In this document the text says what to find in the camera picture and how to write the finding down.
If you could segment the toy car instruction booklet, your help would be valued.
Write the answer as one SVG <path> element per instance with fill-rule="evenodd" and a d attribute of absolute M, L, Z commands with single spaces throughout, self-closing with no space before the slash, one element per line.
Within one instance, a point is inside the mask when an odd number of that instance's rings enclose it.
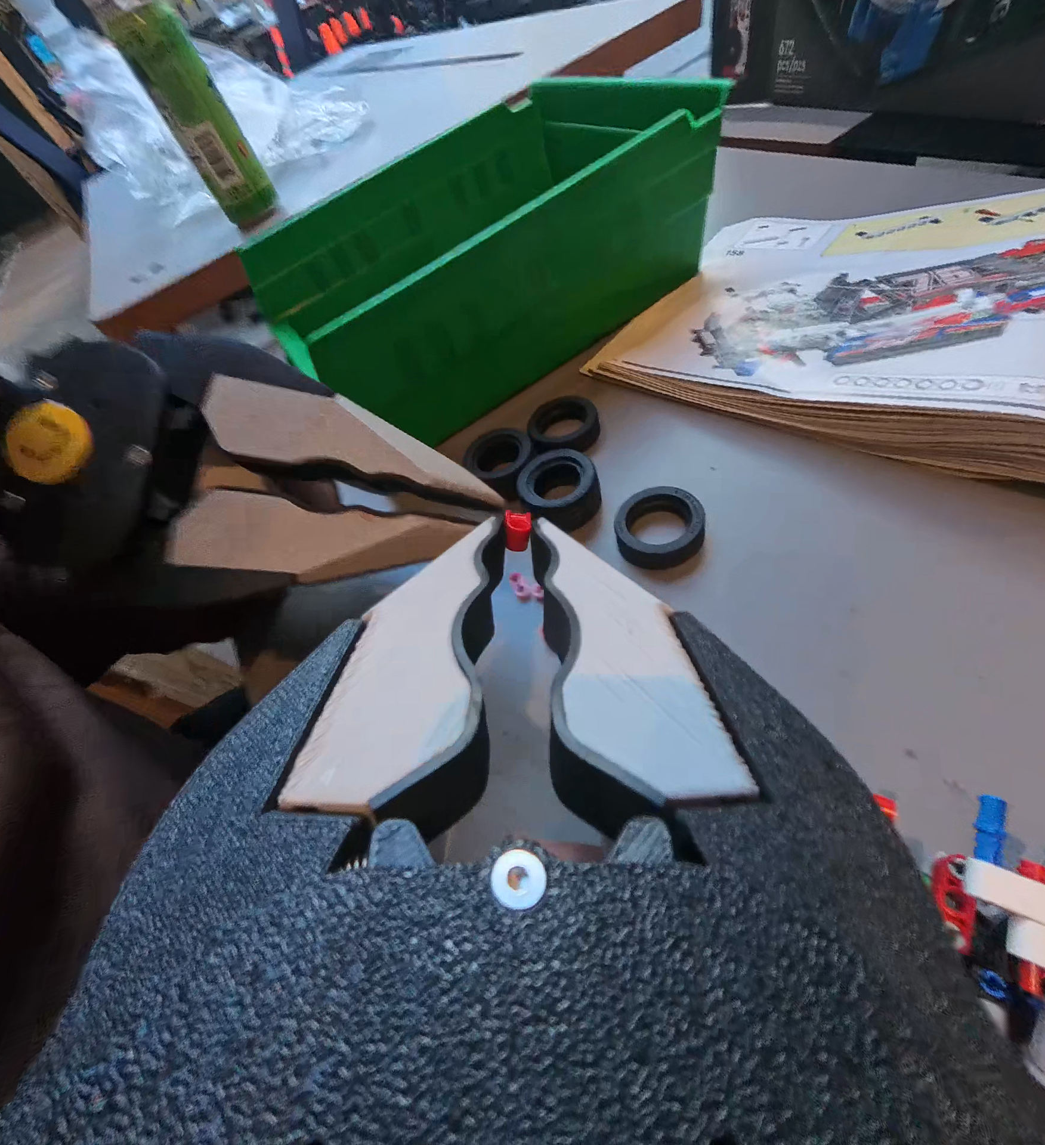
<path fill-rule="evenodd" d="M 581 371 L 866 455 L 1045 485 L 1045 188 L 727 226 Z"/>

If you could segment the clear plastic bag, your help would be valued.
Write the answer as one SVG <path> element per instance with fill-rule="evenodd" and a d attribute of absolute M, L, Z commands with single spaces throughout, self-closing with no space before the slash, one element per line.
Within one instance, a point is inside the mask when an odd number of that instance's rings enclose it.
<path fill-rule="evenodd" d="M 122 54 L 98 32 L 55 24 L 42 33 L 60 66 L 58 90 L 84 127 L 98 166 L 125 179 L 133 198 L 172 222 L 215 202 Z M 369 106 L 331 85 L 315 93 L 207 41 L 189 39 L 220 96 L 270 175 L 328 153 L 356 135 Z"/>

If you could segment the green plastic bin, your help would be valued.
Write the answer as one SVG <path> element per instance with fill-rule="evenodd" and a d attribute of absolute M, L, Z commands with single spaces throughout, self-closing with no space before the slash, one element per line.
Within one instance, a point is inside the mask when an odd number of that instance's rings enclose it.
<path fill-rule="evenodd" d="M 247 240 L 287 358 L 437 445 L 698 271 L 729 79 L 546 79 Z"/>

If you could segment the person's left hand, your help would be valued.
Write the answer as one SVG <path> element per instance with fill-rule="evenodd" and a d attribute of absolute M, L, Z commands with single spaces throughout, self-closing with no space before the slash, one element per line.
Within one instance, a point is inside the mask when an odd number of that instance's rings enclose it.
<path fill-rule="evenodd" d="M 271 493 L 306 512 L 333 514 L 345 508 L 334 479 L 302 479 L 291 475 L 266 477 Z"/>

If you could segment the person's left forearm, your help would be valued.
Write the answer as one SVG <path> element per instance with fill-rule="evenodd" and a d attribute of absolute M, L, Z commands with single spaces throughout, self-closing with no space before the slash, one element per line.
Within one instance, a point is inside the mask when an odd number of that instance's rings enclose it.
<path fill-rule="evenodd" d="M 24 564 L 0 538 L 0 638 L 19 639 L 82 686 L 98 681 L 124 656 L 240 637 L 271 619 L 282 598 L 283 589 L 271 586 L 143 599 L 105 581 Z"/>

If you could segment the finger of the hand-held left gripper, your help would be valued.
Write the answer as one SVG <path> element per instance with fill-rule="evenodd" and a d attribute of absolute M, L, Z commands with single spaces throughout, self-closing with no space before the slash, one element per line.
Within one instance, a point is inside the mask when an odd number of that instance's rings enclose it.
<path fill-rule="evenodd" d="M 164 559 L 176 567 L 330 583 L 429 562 L 486 524 L 364 508 L 319 513 L 270 493 L 214 489 L 172 522 Z"/>
<path fill-rule="evenodd" d="M 200 411 L 219 453 L 258 477 L 343 482 L 464 510 L 505 508 L 502 495 L 462 465 L 341 395 L 214 376 Z"/>

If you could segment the green bottle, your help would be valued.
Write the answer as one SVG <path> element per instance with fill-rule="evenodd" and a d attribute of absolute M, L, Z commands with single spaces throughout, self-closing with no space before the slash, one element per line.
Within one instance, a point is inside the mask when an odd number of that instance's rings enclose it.
<path fill-rule="evenodd" d="M 277 208 L 271 177 L 220 94 L 171 3 L 98 3 L 98 25 L 122 54 L 225 218 L 242 230 Z"/>

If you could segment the grey desk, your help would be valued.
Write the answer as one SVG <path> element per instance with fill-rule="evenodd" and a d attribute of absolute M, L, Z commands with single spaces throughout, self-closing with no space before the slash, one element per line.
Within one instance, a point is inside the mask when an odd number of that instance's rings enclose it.
<path fill-rule="evenodd" d="M 1045 490 L 836 449 L 581 376 L 589 348 L 444 441 L 581 393 L 604 508 L 576 537 L 690 611 L 898 805 L 919 864 L 968 852 L 981 793 L 1008 804 L 1008 856 L 1045 847 Z M 622 558 L 613 516 L 673 485 L 706 511 L 697 555 Z"/>

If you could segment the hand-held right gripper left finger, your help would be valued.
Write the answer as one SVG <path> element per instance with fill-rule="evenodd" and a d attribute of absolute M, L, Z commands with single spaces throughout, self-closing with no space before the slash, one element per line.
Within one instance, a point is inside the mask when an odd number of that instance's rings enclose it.
<path fill-rule="evenodd" d="M 478 524 L 366 611 L 296 749 L 277 807 L 377 820 L 472 745 L 474 663 L 493 634 L 499 519 Z"/>

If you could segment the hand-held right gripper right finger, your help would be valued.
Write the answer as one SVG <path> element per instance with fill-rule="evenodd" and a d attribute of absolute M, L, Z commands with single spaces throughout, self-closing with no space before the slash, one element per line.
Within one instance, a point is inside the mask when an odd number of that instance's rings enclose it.
<path fill-rule="evenodd" d="M 551 777 L 567 807 L 706 807 L 759 783 L 673 623 L 673 609 L 540 520 Z"/>

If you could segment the toy brick race car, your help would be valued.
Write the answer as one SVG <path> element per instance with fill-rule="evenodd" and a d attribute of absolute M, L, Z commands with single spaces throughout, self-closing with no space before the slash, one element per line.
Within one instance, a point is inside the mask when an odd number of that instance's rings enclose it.
<path fill-rule="evenodd" d="M 1045 1143 L 1045 864 L 917 872 L 895 805 L 858 788 L 858 934 L 877 1022 L 937 1143 Z"/>

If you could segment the black toy set box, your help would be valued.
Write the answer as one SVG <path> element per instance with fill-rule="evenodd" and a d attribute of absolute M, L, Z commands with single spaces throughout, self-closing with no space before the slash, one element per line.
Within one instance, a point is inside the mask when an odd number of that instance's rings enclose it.
<path fill-rule="evenodd" d="M 1045 125 L 1045 1 L 723 1 L 733 101 Z"/>

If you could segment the wooden board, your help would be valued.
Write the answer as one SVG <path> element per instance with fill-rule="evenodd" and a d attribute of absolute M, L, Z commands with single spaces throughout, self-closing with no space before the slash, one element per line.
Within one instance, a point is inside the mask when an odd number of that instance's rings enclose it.
<path fill-rule="evenodd" d="M 229 643 L 125 655 L 86 690 L 165 728 L 229 694 L 245 697 Z"/>

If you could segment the neighbouring grey table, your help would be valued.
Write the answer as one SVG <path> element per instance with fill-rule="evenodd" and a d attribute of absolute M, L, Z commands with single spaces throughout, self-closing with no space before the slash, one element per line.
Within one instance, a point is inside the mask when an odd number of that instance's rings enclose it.
<path fill-rule="evenodd" d="M 546 77 L 624 76 L 700 30 L 699 1 L 616 1 L 353 48 L 295 81 L 367 106 L 331 151 L 276 171 L 286 220 Z M 104 335 L 171 331 L 248 285 L 246 239 L 209 205 L 177 220 L 129 191 L 122 173 L 85 189 L 88 317 Z"/>

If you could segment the person's brown shirt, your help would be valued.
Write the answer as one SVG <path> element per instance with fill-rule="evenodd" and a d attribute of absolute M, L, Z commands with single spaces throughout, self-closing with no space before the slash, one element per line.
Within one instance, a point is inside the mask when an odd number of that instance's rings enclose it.
<path fill-rule="evenodd" d="M 0 1107 L 68 1005 L 201 747 L 101 700 L 0 625 Z"/>

